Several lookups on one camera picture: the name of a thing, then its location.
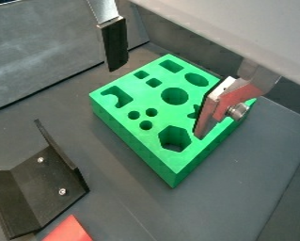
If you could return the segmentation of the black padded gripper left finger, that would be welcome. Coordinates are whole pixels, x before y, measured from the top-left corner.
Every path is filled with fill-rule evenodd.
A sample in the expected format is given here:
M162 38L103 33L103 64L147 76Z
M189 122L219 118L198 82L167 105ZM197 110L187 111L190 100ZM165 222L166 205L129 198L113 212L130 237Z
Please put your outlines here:
M103 39L109 70L114 72L129 61L126 18L118 13L117 0L86 0L97 18Z

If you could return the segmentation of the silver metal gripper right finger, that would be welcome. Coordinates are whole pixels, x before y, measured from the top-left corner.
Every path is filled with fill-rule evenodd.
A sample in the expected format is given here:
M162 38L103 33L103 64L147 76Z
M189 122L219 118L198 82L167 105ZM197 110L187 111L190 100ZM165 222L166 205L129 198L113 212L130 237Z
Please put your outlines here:
M267 94L281 77L281 74L245 59L238 78L227 77L205 95L194 126L195 137L203 139L226 117L241 121L249 112L246 101Z

